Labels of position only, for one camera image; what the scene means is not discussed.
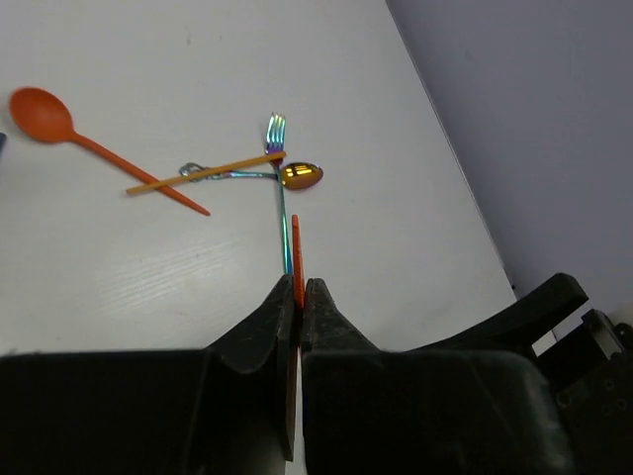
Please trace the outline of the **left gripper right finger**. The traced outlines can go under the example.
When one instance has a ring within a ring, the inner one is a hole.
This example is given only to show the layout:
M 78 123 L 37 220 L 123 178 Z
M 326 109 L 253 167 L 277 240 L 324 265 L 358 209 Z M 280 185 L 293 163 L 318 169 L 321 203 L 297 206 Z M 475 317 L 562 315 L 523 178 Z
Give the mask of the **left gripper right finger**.
M 573 474 L 570 436 L 533 343 L 577 306 L 552 277 L 451 337 L 402 352 L 372 343 L 308 282 L 301 336 L 311 474 Z

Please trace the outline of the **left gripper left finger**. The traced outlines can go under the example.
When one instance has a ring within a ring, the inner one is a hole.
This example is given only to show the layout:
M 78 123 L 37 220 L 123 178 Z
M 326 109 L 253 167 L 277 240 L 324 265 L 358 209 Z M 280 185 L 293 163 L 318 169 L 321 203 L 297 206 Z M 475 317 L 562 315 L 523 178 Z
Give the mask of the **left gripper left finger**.
M 203 348 L 1 359 L 5 474 L 281 474 L 294 457 L 293 280 Z

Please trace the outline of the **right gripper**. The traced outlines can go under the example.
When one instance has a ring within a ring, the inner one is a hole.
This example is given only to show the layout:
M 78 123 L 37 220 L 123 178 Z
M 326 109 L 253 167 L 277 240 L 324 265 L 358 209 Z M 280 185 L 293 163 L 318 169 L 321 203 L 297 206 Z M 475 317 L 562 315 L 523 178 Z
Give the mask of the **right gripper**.
M 558 273 L 499 313 L 409 352 L 408 462 L 438 474 L 628 474 L 632 328 L 596 310 L 542 353 L 534 342 L 588 295 Z

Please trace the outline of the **orange plastic knife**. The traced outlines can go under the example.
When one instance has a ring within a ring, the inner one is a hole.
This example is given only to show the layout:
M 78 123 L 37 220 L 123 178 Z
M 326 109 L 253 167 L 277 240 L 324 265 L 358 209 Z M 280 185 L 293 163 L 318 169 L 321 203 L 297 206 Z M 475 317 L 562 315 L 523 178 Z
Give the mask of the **orange plastic knife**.
M 295 302 L 296 307 L 302 310 L 304 308 L 306 286 L 303 269 L 300 221 L 297 215 L 292 216 L 292 253 Z

